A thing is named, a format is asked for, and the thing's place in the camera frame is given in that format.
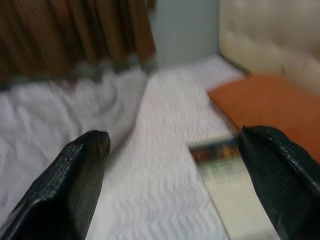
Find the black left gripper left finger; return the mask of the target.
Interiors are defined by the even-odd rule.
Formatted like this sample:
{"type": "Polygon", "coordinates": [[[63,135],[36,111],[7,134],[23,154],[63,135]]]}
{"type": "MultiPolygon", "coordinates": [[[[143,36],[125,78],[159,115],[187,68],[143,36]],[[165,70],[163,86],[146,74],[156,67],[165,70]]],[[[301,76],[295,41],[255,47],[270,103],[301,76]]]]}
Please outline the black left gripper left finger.
{"type": "Polygon", "coordinates": [[[65,145],[0,228],[2,240],[84,240],[101,193],[111,140],[91,130],[65,145]]]}

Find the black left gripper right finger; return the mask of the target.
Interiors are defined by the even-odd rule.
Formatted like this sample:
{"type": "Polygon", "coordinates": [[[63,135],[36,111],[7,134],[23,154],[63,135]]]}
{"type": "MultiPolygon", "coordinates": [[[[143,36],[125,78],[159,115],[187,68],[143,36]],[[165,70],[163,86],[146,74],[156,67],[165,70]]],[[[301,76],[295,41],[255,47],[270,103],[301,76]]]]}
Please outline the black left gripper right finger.
{"type": "Polygon", "coordinates": [[[282,240],[320,238],[320,164],[282,131],[244,126],[238,148],[255,193],[282,240]]]}

